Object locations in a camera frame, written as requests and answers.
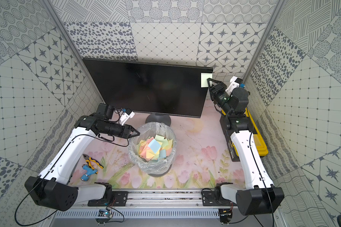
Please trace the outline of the green sticky note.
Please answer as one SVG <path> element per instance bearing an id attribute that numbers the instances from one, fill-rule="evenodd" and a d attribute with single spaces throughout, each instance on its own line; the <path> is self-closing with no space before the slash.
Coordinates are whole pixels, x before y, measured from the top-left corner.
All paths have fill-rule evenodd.
<path id="1" fill-rule="evenodd" d="M 213 74 L 212 73 L 201 73 L 201 87 L 202 88 L 208 88 L 208 79 L 212 79 Z"/>

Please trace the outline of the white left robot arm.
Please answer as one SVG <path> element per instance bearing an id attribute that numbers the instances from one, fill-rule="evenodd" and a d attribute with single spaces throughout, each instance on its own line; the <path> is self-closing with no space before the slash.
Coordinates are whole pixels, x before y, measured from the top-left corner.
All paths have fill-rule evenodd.
<path id="1" fill-rule="evenodd" d="M 81 158 L 86 160 L 86 174 L 82 180 L 87 181 L 91 175 L 98 173 L 102 165 L 98 161 L 92 166 L 93 158 L 84 154 L 93 140 L 112 144 L 112 140 L 102 137 L 108 135 L 129 140 L 140 135 L 126 121 L 134 117 L 131 109 L 121 109 L 117 121 L 112 121 L 115 107 L 99 104 L 96 112 L 83 115 L 77 120 L 74 129 L 64 146 L 37 177 L 29 177 L 25 188 L 33 202 L 42 207 L 57 211 L 67 211 L 73 205 L 87 202 L 89 206 L 106 206 L 115 201 L 112 186 L 108 183 L 94 183 L 80 187 L 69 186 L 69 181 Z"/>

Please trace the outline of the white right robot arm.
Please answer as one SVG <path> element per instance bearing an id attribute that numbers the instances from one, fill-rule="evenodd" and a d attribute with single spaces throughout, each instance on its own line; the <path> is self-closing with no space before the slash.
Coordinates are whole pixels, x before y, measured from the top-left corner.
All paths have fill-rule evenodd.
<path id="1" fill-rule="evenodd" d="M 211 100 L 220 108 L 220 120 L 228 136 L 228 144 L 238 153 L 245 187 L 232 183 L 218 183 L 216 198 L 229 200 L 237 205 L 244 216 L 273 214 L 284 199 L 282 188 L 275 187 L 257 151 L 254 141 L 254 125 L 248 112 L 249 93 L 242 84 L 228 93 L 225 83 L 208 78 Z"/>

